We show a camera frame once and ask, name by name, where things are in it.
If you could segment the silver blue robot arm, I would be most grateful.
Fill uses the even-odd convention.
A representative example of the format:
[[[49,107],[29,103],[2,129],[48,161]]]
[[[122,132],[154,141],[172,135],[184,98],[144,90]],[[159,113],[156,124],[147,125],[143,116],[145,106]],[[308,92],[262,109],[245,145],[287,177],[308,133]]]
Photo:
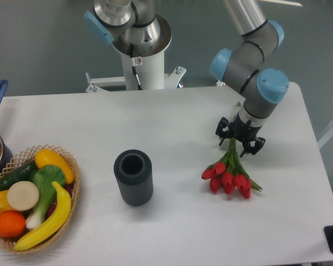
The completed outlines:
[[[240,141],[243,152],[254,155],[265,143],[259,130],[289,87],[282,71],[258,68],[281,45],[284,31],[266,19],[257,1],[226,1],[225,6],[243,41],[236,50],[220,50],[209,70],[245,101],[232,121],[220,120],[216,134]],[[172,33],[154,1],[95,1],[84,21],[97,39],[120,54],[128,90],[166,88],[164,52]]]

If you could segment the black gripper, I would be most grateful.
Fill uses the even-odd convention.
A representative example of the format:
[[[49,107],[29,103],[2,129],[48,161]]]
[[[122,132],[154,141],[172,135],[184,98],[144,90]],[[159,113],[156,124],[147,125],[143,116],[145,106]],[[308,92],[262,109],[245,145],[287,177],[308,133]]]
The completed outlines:
[[[266,139],[257,137],[261,128],[262,126],[252,126],[250,120],[243,122],[239,114],[237,114],[232,123],[227,118],[222,117],[217,125],[215,134],[220,139],[219,146],[223,144],[224,140],[230,138],[235,138],[242,142],[243,151],[239,157],[243,157],[245,154],[256,155],[263,148]]]

